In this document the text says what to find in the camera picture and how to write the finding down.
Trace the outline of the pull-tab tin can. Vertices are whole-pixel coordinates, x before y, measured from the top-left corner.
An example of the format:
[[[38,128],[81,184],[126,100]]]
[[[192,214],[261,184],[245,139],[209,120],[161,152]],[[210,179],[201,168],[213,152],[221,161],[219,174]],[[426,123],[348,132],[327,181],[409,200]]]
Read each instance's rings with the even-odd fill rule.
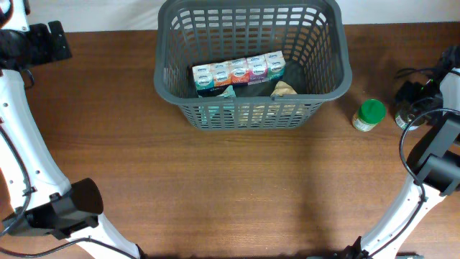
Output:
[[[395,122],[399,128],[404,130],[419,114],[420,112],[417,109],[413,108],[410,104],[401,103],[398,104],[396,107]],[[421,118],[416,122],[412,123],[412,126],[409,127],[409,130],[416,130],[425,123],[426,120],[424,118]]]

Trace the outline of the tan paper snack packet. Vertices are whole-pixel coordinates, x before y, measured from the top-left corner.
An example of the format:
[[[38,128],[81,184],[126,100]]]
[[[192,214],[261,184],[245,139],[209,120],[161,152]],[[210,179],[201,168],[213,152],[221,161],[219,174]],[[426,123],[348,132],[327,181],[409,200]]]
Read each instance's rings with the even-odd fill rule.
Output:
[[[266,104],[239,105],[239,127],[291,128],[298,127],[314,114],[320,104],[305,104],[287,99],[297,95],[292,86],[279,82]]]

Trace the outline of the teal tissue packet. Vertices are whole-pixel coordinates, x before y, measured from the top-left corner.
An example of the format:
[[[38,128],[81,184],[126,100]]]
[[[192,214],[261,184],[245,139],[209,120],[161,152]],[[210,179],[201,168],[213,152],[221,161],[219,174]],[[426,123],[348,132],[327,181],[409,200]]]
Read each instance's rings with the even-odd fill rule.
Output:
[[[233,85],[224,86],[215,91],[204,91],[203,96],[198,95],[200,98],[204,97],[221,97],[223,99],[234,99],[236,98],[236,92]],[[198,111],[201,114],[201,124],[218,124],[220,123],[221,117],[224,119],[232,119],[234,115],[234,105],[226,103],[225,101],[219,101],[215,104],[200,105]]]

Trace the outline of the multicolour tissue pack row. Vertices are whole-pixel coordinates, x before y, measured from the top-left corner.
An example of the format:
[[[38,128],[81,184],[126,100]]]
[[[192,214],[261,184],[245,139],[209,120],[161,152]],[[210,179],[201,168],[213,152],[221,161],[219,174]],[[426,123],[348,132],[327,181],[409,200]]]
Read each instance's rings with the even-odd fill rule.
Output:
[[[197,94],[203,96],[206,90],[215,91],[224,86],[237,88],[279,80],[284,75],[285,66],[285,58],[279,50],[248,58],[195,65],[191,71]]]

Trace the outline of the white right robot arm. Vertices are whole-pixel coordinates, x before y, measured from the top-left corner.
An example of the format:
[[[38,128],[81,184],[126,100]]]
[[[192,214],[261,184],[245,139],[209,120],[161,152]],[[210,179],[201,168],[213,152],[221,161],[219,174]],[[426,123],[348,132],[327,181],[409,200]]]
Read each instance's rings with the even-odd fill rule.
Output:
[[[409,131],[430,129],[405,155],[399,156],[408,176],[401,192],[381,220],[336,258],[399,258],[399,249],[418,223],[447,196],[459,191],[459,46],[446,49],[430,68],[403,68],[396,78],[422,73],[424,84],[404,82],[395,94],[395,122],[404,147]]]

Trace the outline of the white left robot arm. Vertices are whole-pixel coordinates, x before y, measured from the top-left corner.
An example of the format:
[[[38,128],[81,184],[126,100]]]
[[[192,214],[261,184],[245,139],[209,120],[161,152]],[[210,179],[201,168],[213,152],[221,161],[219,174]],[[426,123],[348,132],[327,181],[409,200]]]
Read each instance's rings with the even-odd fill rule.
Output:
[[[29,24],[28,0],[1,2],[1,173],[14,210],[2,235],[53,236],[93,258],[146,258],[107,219],[90,178],[71,183],[58,168],[27,102],[23,72],[71,58],[59,21]]]

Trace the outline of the green lid spice jar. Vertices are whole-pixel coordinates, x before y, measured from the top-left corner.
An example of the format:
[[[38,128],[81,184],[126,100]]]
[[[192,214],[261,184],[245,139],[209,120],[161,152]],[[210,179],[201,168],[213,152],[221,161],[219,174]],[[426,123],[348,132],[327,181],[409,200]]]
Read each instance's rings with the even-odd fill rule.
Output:
[[[385,105],[377,99],[366,100],[352,118],[352,125],[361,132],[368,132],[377,126],[386,115]]]

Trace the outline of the grey plastic lattice basket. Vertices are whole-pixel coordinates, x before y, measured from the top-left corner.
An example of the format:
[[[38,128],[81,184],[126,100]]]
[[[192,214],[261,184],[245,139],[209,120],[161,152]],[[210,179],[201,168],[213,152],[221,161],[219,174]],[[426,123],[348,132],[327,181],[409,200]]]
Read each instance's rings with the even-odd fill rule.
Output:
[[[293,128],[351,85],[334,0],[167,0],[155,89],[202,130]]]

